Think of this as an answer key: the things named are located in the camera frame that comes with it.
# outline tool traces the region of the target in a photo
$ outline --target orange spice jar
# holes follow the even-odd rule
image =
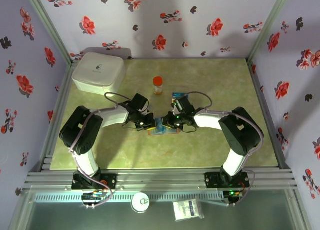
[[[153,88],[154,88],[153,91],[155,94],[162,94],[163,83],[164,83],[164,80],[162,79],[162,77],[157,76],[153,78]]]

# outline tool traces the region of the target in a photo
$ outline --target white box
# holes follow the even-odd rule
[[[79,90],[104,95],[106,92],[117,93],[125,75],[123,59],[88,52],[75,68],[72,80]]]

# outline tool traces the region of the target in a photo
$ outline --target white robotic arm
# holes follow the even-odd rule
[[[146,112],[147,102],[145,97],[136,94],[132,100],[119,103],[114,108],[93,111],[79,106],[70,116],[59,136],[74,157],[81,174],[81,186],[100,187],[95,181],[90,180],[93,178],[100,181],[100,168],[92,151],[100,128],[128,122],[135,123],[138,131],[156,127],[153,113]]]
[[[223,114],[216,114],[210,110],[203,109],[194,116],[194,120],[199,127],[222,130],[219,120],[224,116]],[[245,159],[245,156],[237,154],[234,150],[230,149],[228,158],[222,167],[230,176],[234,176],[241,170]]]
[[[184,125],[210,127],[223,131],[231,150],[220,169],[220,180],[228,186],[241,174],[248,156],[263,143],[263,132],[242,107],[232,112],[211,111],[204,108],[195,110],[186,96],[176,99],[173,112],[168,112],[163,125],[183,130]]]
[[[102,117],[103,121],[101,128],[112,124],[124,123],[128,119],[129,112],[122,106],[108,110],[106,112],[97,113],[97,116]],[[99,170],[99,166],[96,163],[92,148],[84,153],[78,154],[74,153],[73,157],[75,161],[80,166],[81,170],[92,177]]]

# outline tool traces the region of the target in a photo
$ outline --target cable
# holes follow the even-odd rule
[[[208,109],[208,108],[210,108],[212,106],[212,104],[213,104],[212,99],[205,93],[202,93],[202,92],[199,92],[199,91],[191,91],[191,92],[189,92],[187,94],[184,94],[183,96],[186,96],[188,94],[193,94],[193,93],[202,94],[202,95],[204,95],[205,97],[207,97],[210,100],[210,105],[206,106],[205,109]]]
[[[184,133],[193,133],[193,132],[195,132],[195,131],[197,131],[197,127],[194,127],[195,128],[195,130],[192,130],[192,131],[184,131],[183,129],[181,129],[181,131],[182,132],[184,132]]]
[[[245,171],[252,172],[252,173],[253,173],[253,179],[252,179],[252,182],[251,182],[249,188],[248,188],[247,191],[245,192],[245,194],[242,196],[242,198],[240,198],[236,203],[233,204],[234,206],[235,206],[235,205],[238,205],[239,203],[241,203],[241,202],[247,197],[247,195],[248,195],[250,189],[252,188],[252,186],[253,186],[253,184],[254,184],[254,181],[255,181],[255,179],[256,179],[256,173],[255,173],[253,170],[251,170],[251,169],[245,169],[245,168],[242,168],[242,169],[245,170]]]
[[[110,191],[109,196],[108,196],[106,199],[98,202],[97,204],[86,205],[84,202],[83,202],[83,204],[84,204],[87,208],[95,208],[95,207],[97,207],[97,206],[99,206],[99,205],[102,205],[102,204],[106,203],[106,202],[109,201],[110,199],[112,199],[112,197],[113,197],[113,195],[114,195],[114,193],[112,192],[112,189],[111,189],[108,185],[106,185],[106,184],[104,184],[104,183],[102,183],[102,182],[100,182],[100,181],[98,181],[98,180],[95,180],[94,178],[92,178],[92,177],[90,177],[88,174],[86,174],[86,173],[82,170],[82,168],[80,167],[79,163],[77,162],[77,159],[76,159],[76,156],[75,156],[75,155],[76,155],[76,153],[73,152],[73,153],[72,153],[72,156],[73,156],[73,158],[74,158],[75,164],[76,164],[79,172],[81,172],[83,175],[85,175],[85,176],[86,176],[88,179],[90,179],[91,181],[94,181],[94,182],[96,182],[97,184],[100,184],[100,185],[104,186],[105,188],[107,188],[107,189]]]
[[[243,192],[246,189],[246,186],[243,182],[239,181],[239,183],[242,185],[243,189],[239,191],[240,193]]]
[[[126,96],[124,96],[124,95],[122,95],[122,94],[118,94],[118,93],[114,93],[114,92],[106,92],[106,93],[104,93],[105,98],[106,98],[107,100],[115,103],[117,107],[119,106],[119,103],[116,102],[116,101],[114,101],[114,100],[112,100],[112,99],[110,99],[110,98],[108,98],[108,97],[107,97],[107,94],[114,94],[114,95],[121,96],[121,97],[123,97],[123,98],[125,98],[125,99],[127,99],[127,100],[130,100],[130,101],[132,100],[132,99],[130,99],[130,98],[128,98],[128,97],[126,97]]]
[[[124,127],[124,126],[127,125],[127,124],[128,124],[128,122],[125,123],[125,124],[122,124],[121,127],[124,128],[124,129],[136,129],[136,128],[134,128],[134,127]]]

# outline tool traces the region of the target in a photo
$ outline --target floral wallpaper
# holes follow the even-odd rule
[[[315,230],[320,226],[318,4],[318,0],[287,0],[252,66]]]
[[[70,58],[248,57],[276,0],[41,0]],[[277,36],[270,45],[273,49]]]
[[[39,163],[67,64],[28,0],[0,0],[0,11],[0,229],[6,230],[27,173]]]

